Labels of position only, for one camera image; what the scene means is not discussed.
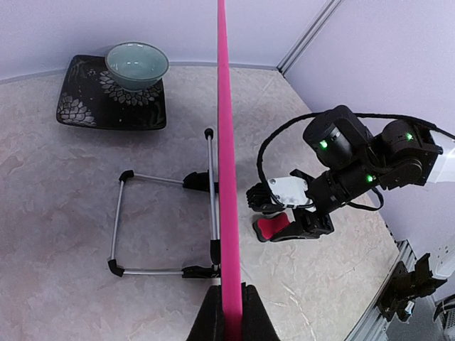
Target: table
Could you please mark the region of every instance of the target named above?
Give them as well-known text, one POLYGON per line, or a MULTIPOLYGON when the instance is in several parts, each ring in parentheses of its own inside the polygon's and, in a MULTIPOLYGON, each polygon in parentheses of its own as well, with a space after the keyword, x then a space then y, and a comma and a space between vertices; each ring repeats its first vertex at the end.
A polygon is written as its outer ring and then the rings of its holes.
MULTIPOLYGON (((395 243, 378 213, 350 207, 331 215, 336 231, 319 240, 259 243, 245 198, 258 181, 257 151, 309 109, 278 72, 232 69, 231 80, 242 278, 257 287, 283 341, 342 340, 393 265, 395 243)), ((183 179, 207 169, 216 69, 171 68, 163 131, 60 125, 62 81, 63 73, 0 85, 0 340, 185 340, 216 281, 118 278, 106 260, 122 171, 183 179)), ((323 171, 301 138, 305 124, 272 142, 269 178, 323 171)), ((122 212, 120 265, 210 264, 206 193, 132 181, 122 212)))

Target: green light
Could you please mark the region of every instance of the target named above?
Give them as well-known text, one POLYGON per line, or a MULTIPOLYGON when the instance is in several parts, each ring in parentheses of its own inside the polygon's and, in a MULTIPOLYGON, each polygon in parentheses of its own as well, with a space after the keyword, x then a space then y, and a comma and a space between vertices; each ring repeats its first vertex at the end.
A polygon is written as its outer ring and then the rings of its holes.
POLYGON ((321 145, 322 149, 327 149, 328 144, 327 144, 326 140, 322 140, 321 142, 319 142, 319 144, 321 145))

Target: white robot part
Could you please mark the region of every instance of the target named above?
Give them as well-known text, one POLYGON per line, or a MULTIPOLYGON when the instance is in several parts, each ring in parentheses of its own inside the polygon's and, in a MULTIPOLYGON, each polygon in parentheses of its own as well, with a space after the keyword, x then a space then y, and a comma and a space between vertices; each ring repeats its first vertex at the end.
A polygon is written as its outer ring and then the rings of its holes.
POLYGON ((446 279, 455 271, 455 236, 431 253, 429 268, 433 278, 446 279))
MULTIPOLYGON (((305 195, 305 191, 308 190, 308 184, 302 178, 297 178, 296 176, 273 178, 268 180, 268 183, 275 197, 286 207, 295 208, 312 203, 312 200, 305 195)), ((316 209, 312 207, 307 210, 313 212, 316 209)))
POLYGON ((431 131, 430 134, 434 143, 442 148, 443 154, 437 157, 427 181, 430 183, 455 181, 455 141, 435 131, 431 131))

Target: pink pole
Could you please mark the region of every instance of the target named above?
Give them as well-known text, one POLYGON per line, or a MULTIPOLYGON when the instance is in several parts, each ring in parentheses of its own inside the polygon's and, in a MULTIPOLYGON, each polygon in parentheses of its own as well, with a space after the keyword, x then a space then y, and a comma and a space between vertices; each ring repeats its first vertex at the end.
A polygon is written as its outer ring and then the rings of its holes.
POLYGON ((218 172, 225 341, 242 339, 242 277, 234 148, 226 8, 225 0, 218 0, 218 172))

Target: floral pattern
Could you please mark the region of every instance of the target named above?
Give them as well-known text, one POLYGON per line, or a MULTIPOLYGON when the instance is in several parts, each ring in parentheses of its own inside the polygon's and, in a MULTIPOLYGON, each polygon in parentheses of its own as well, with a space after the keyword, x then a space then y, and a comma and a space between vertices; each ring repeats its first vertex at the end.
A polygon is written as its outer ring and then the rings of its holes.
POLYGON ((100 84, 105 89, 105 94, 109 94, 114 101, 125 103, 127 105, 148 105, 150 102, 155 101, 155 97, 159 96, 160 89, 159 83, 154 86, 141 90, 139 92, 128 92, 120 87, 110 76, 108 71, 100 72, 100 84))
POLYGON ((96 126, 92 112, 84 106, 79 99, 73 99, 73 96, 66 92, 60 96, 58 101, 57 113, 64 123, 77 124, 80 126, 96 126))

